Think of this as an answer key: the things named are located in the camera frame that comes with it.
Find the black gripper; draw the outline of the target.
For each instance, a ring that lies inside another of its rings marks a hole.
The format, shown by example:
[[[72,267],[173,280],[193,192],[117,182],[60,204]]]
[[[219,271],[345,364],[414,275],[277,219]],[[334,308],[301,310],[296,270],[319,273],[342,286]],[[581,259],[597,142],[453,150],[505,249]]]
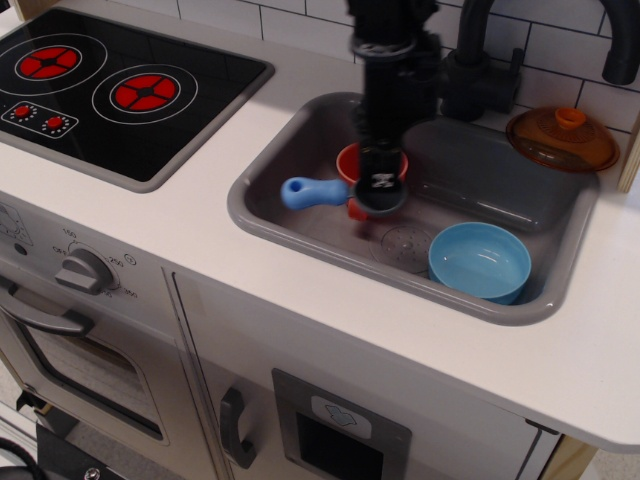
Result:
[[[404,133],[435,118],[441,81],[438,37],[414,37],[405,44],[366,43],[352,49],[364,61],[364,96],[353,114],[359,148],[358,202],[401,205]]]

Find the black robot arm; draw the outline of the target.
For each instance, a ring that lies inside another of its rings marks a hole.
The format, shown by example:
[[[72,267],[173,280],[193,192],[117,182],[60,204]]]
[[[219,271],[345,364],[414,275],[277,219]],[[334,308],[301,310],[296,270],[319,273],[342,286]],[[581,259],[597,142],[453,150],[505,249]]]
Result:
[[[436,116],[441,43],[424,29],[434,1],[349,1],[351,49],[364,62],[364,95],[352,114],[360,177],[354,196],[365,211],[388,215],[408,193],[400,178],[407,130]]]

